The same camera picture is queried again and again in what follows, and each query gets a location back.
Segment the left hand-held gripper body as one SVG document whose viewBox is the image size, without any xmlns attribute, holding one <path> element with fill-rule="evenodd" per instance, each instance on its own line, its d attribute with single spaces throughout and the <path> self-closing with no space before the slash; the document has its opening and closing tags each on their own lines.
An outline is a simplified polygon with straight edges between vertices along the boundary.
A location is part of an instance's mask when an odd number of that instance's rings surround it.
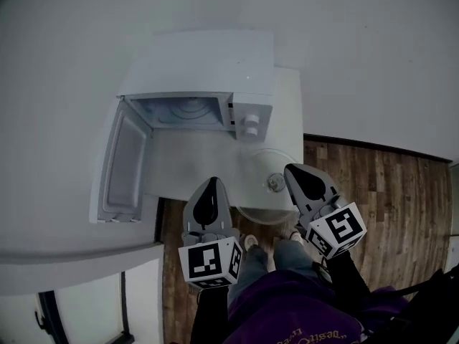
<svg viewBox="0 0 459 344">
<path fill-rule="evenodd" d="M 229 287 L 238 281 L 242 263 L 240 233 L 183 233 L 179 248 L 184 281 L 197 289 Z"/>
</svg>

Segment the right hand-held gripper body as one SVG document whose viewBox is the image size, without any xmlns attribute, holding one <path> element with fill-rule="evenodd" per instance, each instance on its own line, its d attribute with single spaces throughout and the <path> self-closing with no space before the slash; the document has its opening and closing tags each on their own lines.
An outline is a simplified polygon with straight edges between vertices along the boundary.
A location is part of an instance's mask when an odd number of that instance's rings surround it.
<svg viewBox="0 0 459 344">
<path fill-rule="evenodd" d="M 366 225 L 356 204 L 335 195 L 315 214 L 301 214 L 304 239 L 326 259 L 336 257 L 354 247 L 366 234 Z"/>
</svg>

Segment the person's right forearm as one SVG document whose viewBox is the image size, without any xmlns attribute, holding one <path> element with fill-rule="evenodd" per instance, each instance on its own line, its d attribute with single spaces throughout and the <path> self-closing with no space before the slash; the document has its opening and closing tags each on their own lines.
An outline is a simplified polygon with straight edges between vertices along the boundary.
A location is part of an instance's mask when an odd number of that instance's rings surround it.
<svg viewBox="0 0 459 344">
<path fill-rule="evenodd" d="M 357 300 L 370 294 L 370 290 L 356 268 L 349 251 L 330 259 L 323 258 L 323 262 L 331 278 L 333 290 L 339 297 Z"/>
</svg>

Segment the person's leg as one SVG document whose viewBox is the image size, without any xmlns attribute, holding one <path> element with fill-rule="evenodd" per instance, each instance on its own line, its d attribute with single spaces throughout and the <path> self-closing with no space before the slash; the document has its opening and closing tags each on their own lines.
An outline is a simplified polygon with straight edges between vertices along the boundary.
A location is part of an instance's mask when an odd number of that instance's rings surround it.
<svg viewBox="0 0 459 344">
<path fill-rule="evenodd" d="M 273 259 L 276 275 L 318 280 L 318 275 L 313 269 L 313 259 L 298 241 L 282 239 L 277 242 Z"/>
<path fill-rule="evenodd" d="M 241 264 L 240 275 L 235 285 L 229 288 L 227 304 L 230 306 L 251 284 L 268 273 L 268 254 L 258 245 L 252 245 Z"/>
</svg>

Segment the person's right leg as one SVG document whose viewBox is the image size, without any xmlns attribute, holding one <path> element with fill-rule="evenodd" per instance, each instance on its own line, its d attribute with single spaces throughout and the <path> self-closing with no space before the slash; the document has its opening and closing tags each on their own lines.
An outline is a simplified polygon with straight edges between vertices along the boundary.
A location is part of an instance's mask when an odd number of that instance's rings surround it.
<svg viewBox="0 0 459 344">
<path fill-rule="evenodd" d="M 313 269 L 313 259 L 298 241 L 282 239 L 277 242 L 273 259 L 276 275 L 318 280 L 318 275 Z"/>
</svg>

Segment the white microwave oven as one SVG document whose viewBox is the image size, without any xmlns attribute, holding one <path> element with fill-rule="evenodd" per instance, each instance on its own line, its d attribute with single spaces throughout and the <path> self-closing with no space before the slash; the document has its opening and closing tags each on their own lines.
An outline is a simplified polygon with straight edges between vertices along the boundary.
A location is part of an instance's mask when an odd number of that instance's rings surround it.
<svg viewBox="0 0 459 344">
<path fill-rule="evenodd" d="M 152 128 L 228 131 L 265 141 L 273 111 L 273 34 L 204 30 L 161 34 L 129 67 L 118 96 Z M 258 137 L 244 117 L 260 117 Z"/>
</svg>

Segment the person's left forearm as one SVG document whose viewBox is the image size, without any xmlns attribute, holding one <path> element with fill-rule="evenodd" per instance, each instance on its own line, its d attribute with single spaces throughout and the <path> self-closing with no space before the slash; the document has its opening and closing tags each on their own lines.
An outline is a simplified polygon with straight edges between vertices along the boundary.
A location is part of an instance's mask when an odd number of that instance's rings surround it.
<svg viewBox="0 0 459 344">
<path fill-rule="evenodd" d="M 228 287 L 199 293 L 190 344 L 223 344 L 228 335 L 227 295 Z"/>
</svg>

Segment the person's purple sweatshirt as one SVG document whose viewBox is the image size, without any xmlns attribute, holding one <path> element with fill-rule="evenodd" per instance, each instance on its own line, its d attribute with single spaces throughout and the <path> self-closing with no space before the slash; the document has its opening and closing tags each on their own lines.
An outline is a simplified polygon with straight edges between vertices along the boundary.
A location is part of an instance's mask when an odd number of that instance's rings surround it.
<svg viewBox="0 0 459 344">
<path fill-rule="evenodd" d="M 229 335 L 222 344 L 360 344 L 406 308 L 404 297 L 383 287 L 348 313 L 316 277 L 269 272 L 229 306 Z"/>
</svg>

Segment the round glass turntable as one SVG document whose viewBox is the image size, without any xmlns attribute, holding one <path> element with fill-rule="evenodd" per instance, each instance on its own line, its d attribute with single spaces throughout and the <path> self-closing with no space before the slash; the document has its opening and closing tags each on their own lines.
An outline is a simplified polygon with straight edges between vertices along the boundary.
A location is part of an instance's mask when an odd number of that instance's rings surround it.
<svg viewBox="0 0 459 344">
<path fill-rule="evenodd" d="M 263 148 L 243 153 L 232 176 L 232 204 L 246 219 L 276 225 L 297 221 L 299 211 L 291 201 L 284 168 L 296 160 L 281 150 Z"/>
</svg>

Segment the person's left leg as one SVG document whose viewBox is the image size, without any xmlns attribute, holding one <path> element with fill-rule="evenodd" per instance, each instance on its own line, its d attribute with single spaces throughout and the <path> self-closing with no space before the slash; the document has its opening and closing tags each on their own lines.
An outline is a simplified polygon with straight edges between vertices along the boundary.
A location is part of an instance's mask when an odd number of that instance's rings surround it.
<svg viewBox="0 0 459 344">
<path fill-rule="evenodd" d="M 241 264 L 240 275 L 235 285 L 229 288 L 227 304 L 230 306 L 251 284 L 268 273 L 268 254 L 258 245 L 252 245 Z"/>
</svg>

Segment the black framed window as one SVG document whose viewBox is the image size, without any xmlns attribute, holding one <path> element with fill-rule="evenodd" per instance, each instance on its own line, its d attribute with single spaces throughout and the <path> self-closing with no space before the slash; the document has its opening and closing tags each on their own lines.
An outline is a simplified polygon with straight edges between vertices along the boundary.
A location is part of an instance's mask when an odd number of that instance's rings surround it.
<svg viewBox="0 0 459 344">
<path fill-rule="evenodd" d="M 164 344 L 162 261 L 40 292 L 35 320 L 52 344 Z"/>
</svg>

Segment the white microwave door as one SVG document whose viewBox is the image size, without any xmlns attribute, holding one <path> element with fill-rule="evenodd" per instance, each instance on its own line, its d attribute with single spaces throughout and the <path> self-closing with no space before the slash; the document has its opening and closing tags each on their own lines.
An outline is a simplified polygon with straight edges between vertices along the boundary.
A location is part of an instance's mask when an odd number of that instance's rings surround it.
<svg viewBox="0 0 459 344">
<path fill-rule="evenodd" d="M 116 97 L 98 144 L 89 222 L 138 223 L 153 129 L 124 97 Z"/>
</svg>

